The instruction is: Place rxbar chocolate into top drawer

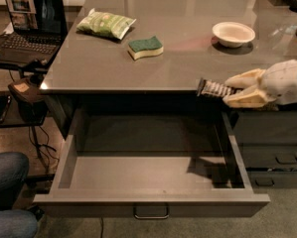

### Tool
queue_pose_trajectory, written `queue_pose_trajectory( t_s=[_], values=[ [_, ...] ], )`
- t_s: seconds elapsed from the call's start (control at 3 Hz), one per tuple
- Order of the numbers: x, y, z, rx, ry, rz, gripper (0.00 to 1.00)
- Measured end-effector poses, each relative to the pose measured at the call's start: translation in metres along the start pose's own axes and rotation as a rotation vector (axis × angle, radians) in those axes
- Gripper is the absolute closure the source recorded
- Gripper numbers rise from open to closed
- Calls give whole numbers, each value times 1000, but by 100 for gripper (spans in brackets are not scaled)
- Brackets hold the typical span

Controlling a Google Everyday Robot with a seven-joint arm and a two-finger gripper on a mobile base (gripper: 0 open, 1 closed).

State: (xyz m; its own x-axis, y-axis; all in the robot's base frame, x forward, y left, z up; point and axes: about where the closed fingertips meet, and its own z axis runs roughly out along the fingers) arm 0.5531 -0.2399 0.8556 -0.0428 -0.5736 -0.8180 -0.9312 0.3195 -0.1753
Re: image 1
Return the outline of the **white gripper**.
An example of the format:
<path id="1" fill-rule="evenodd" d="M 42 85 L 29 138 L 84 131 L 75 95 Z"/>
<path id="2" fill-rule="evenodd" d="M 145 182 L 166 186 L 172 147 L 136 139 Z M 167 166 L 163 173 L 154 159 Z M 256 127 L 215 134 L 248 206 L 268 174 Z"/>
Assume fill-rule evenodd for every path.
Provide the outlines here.
<path id="1" fill-rule="evenodd" d="M 252 69 L 229 77 L 224 84 L 245 88 L 223 98 L 231 108 L 260 108 L 269 102 L 269 97 L 279 105 L 297 103 L 297 60 L 279 62 L 267 70 Z"/>

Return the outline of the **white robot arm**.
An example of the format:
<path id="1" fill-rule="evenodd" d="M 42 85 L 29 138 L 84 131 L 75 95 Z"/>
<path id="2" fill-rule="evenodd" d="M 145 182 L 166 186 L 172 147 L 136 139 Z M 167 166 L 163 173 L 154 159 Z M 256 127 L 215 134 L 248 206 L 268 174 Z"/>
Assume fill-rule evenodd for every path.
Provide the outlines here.
<path id="1" fill-rule="evenodd" d="M 224 84 L 240 88 L 240 92 L 223 98 L 231 108 L 297 103 L 297 60 L 279 62 L 268 69 L 252 69 L 228 78 Z"/>

